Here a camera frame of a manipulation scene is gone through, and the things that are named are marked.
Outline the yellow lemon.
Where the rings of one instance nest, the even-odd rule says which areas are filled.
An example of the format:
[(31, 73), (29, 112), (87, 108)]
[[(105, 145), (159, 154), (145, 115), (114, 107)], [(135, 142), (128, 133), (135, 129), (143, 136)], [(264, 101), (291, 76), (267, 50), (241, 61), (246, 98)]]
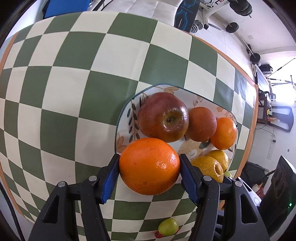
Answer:
[(224, 172), (227, 170), (229, 164), (229, 157), (222, 150), (212, 150), (208, 152), (205, 156), (212, 157), (216, 161), (218, 161)]
[(221, 164), (209, 156), (200, 156), (191, 161), (191, 164), (198, 167), (203, 175), (208, 175), (218, 183), (222, 183), (224, 172)]

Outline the green apple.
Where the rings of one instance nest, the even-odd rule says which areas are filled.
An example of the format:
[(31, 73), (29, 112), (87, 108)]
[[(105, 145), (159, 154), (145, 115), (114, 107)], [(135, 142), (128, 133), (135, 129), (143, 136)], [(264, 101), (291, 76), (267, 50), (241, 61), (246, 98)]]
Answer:
[(226, 176), (227, 178), (232, 177), (232, 174), (229, 171), (225, 171), (224, 172), (224, 176)]
[(168, 218), (159, 224), (158, 232), (163, 236), (174, 235), (179, 229), (179, 224), (173, 218)]

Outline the cherry tomato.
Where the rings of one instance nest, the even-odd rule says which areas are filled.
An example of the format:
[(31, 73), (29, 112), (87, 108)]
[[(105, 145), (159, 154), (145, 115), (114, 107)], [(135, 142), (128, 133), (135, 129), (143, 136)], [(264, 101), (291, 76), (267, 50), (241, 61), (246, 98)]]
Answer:
[(163, 235), (162, 235), (160, 232), (158, 232), (158, 231), (156, 231), (156, 232), (154, 233), (154, 236), (155, 236), (156, 238), (162, 238), (162, 237), (163, 237)]

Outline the dark red orange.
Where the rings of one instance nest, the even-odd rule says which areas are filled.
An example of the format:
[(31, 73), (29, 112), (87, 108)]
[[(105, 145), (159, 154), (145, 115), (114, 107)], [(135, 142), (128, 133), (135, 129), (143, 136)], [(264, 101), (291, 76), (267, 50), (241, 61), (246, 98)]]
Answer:
[(196, 107), (189, 111), (187, 138), (195, 142), (207, 142), (215, 134), (216, 129), (217, 120), (210, 109)]

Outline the red apple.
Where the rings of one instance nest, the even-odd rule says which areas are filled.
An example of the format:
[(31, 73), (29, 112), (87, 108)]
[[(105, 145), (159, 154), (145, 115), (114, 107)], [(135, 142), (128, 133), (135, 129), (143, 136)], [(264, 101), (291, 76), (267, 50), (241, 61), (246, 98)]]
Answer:
[(150, 95), (140, 107), (137, 118), (139, 129), (145, 136), (167, 143), (181, 139), (189, 127), (186, 105), (167, 92)]

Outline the dark wooden chair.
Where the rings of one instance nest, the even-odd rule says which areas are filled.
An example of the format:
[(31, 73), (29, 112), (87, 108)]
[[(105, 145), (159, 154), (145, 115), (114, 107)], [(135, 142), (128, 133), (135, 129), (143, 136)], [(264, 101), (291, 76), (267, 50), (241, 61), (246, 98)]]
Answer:
[(290, 106), (275, 104), (268, 91), (259, 89), (257, 123), (289, 133), (294, 124), (293, 110)]

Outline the floral oval plate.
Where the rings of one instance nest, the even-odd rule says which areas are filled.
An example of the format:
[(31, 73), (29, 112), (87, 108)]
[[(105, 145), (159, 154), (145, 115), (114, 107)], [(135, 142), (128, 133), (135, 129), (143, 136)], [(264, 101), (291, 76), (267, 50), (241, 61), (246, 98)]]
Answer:
[[(232, 112), (201, 95), (170, 84), (156, 84), (141, 91), (138, 90), (123, 106), (116, 126), (114, 141), (115, 153), (121, 154), (130, 143), (146, 137), (140, 131), (138, 126), (138, 112), (146, 99), (150, 95), (158, 92), (168, 92), (175, 95), (178, 99), (184, 102), (189, 110), (196, 107), (205, 107), (210, 109), (216, 118), (229, 118), (235, 125), (237, 124), (236, 118)], [(195, 142), (187, 138), (187, 136), (184, 136), (175, 142), (171, 142), (169, 145), (174, 148), (178, 154), (186, 154), (190, 160), (197, 156), (203, 156), (216, 149), (210, 141)]]

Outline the green checkered tablecloth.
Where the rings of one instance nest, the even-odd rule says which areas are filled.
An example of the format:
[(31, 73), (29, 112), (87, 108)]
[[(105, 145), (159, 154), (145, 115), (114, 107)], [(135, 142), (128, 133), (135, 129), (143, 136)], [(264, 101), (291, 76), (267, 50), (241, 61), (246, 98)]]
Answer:
[(1, 184), (28, 225), (58, 183), (92, 182), (142, 137), (138, 109), (151, 91), (184, 92), (238, 125), (227, 152), (239, 175), (255, 127), (257, 87), (206, 41), (124, 13), (54, 16), (1, 47)]

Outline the barbell rack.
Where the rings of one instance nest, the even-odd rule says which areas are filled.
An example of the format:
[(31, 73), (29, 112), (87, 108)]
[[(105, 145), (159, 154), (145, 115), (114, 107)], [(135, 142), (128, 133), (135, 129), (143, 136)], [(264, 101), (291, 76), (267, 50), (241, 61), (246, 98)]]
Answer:
[(212, 26), (222, 31), (221, 28), (211, 25), (208, 22), (208, 18), (225, 6), (229, 6), (240, 16), (250, 16), (252, 13), (252, 6), (249, 1), (200, 1), (202, 24), (204, 29), (207, 30), (209, 26)]

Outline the black blue weight bench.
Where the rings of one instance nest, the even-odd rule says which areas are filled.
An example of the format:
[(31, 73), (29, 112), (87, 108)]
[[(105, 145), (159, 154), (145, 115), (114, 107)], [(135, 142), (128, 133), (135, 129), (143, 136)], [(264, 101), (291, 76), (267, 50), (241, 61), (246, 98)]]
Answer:
[(183, 0), (176, 11), (174, 27), (189, 33), (199, 6), (199, 0)]

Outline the white padded chair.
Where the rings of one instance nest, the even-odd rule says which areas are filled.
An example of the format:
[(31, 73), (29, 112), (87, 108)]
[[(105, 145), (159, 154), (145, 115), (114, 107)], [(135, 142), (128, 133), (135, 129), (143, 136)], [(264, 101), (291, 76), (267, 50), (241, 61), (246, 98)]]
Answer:
[(113, 0), (105, 1), (101, 11), (143, 16), (173, 26), (182, 0)]

